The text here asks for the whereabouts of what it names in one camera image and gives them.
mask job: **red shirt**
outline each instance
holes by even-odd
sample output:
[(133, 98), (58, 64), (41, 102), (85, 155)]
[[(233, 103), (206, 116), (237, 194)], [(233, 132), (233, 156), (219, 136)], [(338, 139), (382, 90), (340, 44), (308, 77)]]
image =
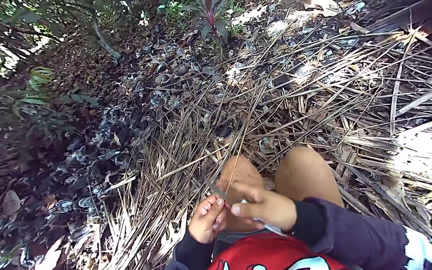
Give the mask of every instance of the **red shirt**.
[(293, 237), (262, 233), (237, 241), (216, 258), (211, 270), (343, 270), (326, 255), (312, 253)]

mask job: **person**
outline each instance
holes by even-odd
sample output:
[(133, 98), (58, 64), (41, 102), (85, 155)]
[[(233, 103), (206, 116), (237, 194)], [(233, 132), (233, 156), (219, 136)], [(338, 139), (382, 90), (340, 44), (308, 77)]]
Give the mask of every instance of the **person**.
[[(243, 156), (225, 163), (216, 183), (221, 190), (231, 174), (229, 201), (248, 203), (229, 205), (216, 194), (203, 200), (166, 269), (432, 270), (432, 238), (346, 210), (332, 169), (311, 148), (287, 153), (275, 192), (264, 189)], [(285, 235), (264, 229), (261, 221)]]

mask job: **red-leaved plant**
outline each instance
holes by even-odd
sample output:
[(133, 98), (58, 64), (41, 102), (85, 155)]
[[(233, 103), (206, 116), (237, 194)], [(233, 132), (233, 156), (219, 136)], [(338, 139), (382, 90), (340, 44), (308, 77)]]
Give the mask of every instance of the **red-leaved plant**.
[(222, 7), (226, 0), (196, 0), (196, 2), (198, 3), (197, 6), (184, 7), (186, 10), (196, 11), (201, 16), (201, 18), (193, 18), (191, 27), (201, 28), (202, 40), (210, 37), (219, 42), (220, 35), (224, 41), (227, 41), (228, 31), (226, 30), (226, 26), (229, 23), (223, 19), (219, 19), (220, 14), (224, 11)]

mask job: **leg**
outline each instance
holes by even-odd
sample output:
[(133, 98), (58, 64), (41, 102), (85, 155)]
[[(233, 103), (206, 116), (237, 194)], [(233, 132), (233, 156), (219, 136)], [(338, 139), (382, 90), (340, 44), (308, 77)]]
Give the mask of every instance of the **leg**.
[[(246, 157), (240, 155), (237, 158), (236, 167), (234, 167), (235, 162), (236, 156), (232, 156), (224, 164), (224, 167), (221, 170), (221, 175), (219, 176), (219, 181), (216, 183), (218, 188), (223, 191), (226, 190), (231, 178), (231, 173), (233, 172), (233, 168), (234, 174), (231, 180), (232, 183), (238, 181), (239, 183), (249, 185), (251, 187), (260, 189), (265, 188), (263, 178), (259, 174), (258, 169), (256, 169), (256, 167)], [(241, 194), (236, 193), (231, 188), (228, 190), (227, 195), (231, 201), (243, 200)], [(238, 218), (231, 214), (231, 212), (228, 212), (226, 230), (229, 232), (246, 233), (256, 230), (256, 227), (254, 225), (248, 225), (244, 223), (241, 218)]]
[(293, 200), (318, 197), (344, 207), (331, 167), (308, 147), (290, 150), (279, 165), (276, 192)]

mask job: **fingernail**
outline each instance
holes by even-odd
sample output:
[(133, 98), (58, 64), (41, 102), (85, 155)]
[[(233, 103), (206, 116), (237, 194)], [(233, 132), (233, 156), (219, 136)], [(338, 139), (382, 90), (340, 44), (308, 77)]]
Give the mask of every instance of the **fingernail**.
[(240, 215), (240, 206), (237, 204), (231, 206), (231, 213), (233, 213), (235, 216), (239, 216)]

